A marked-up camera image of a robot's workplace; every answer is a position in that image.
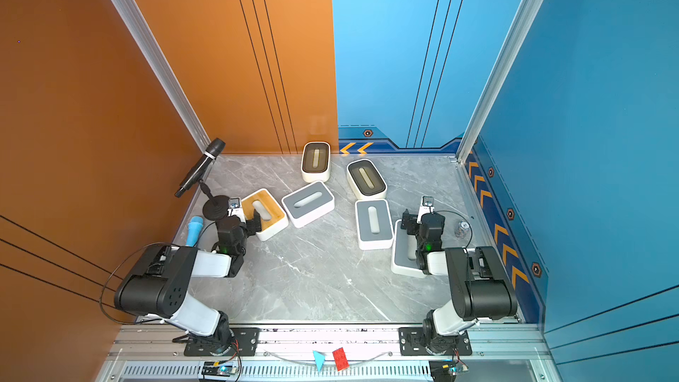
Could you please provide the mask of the bamboo lid tissue box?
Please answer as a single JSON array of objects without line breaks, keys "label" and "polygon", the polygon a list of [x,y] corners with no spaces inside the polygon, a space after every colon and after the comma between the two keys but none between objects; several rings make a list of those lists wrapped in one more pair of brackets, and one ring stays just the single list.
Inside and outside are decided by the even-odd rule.
[{"label": "bamboo lid tissue box", "polygon": [[267,189],[259,189],[242,199],[242,208],[247,219],[253,219],[257,212],[262,229],[256,233],[260,242],[266,242],[288,227],[288,216]]}]

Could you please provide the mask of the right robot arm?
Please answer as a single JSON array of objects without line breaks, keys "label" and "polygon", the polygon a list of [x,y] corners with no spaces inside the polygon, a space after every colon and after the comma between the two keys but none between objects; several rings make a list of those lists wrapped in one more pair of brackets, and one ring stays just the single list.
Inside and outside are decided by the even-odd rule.
[{"label": "right robot arm", "polygon": [[484,319],[516,316],[518,300],[493,247],[446,247],[446,218],[439,212],[403,212],[394,224],[392,272],[411,277],[445,276],[450,299],[418,327],[399,330],[403,355],[472,354],[468,330]]}]

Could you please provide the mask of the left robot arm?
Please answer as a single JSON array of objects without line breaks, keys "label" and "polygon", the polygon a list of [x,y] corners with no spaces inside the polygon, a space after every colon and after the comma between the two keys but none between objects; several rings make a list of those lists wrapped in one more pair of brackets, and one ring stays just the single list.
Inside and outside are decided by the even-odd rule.
[{"label": "left robot arm", "polygon": [[186,355],[239,355],[236,335],[224,311],[213,309],[188,292],[192,279],[227,279],[235,277],[244,263],[247,240],[262,230],[259,213],[252,219],[232,215],[216,222],[217,242],[212,250],[173,246],[169,243],[148,245],[114,295],[119,311],[158,318],[182,330],[173,339],[184,344]]}]

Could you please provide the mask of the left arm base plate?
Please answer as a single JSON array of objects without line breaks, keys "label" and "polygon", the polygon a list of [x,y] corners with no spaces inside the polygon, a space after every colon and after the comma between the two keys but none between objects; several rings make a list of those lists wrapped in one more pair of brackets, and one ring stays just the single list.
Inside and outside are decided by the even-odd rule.
[{"label": "left arm base plate", "polygon": [[192,338],[185,345],[183,355],[185,357],[225,357],[235,355],[238,348],[238,357],[254,357],[259,343],[260,329],[246,326],[231,329],[233,335],[231,342],[224,348],[218,348],[205,340]]}]

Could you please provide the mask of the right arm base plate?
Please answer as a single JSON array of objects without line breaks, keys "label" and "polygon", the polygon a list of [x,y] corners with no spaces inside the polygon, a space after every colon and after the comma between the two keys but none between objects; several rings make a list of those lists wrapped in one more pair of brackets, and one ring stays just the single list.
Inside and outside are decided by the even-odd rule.
[{"label": "right arm base plate", "polygon": [[432,332],[431,336],[421,326],[401,327],[398,330],[401,355],[460,355],[470,357],[473,354],[471,341],[467,332],[458,335],[443,336]]}]

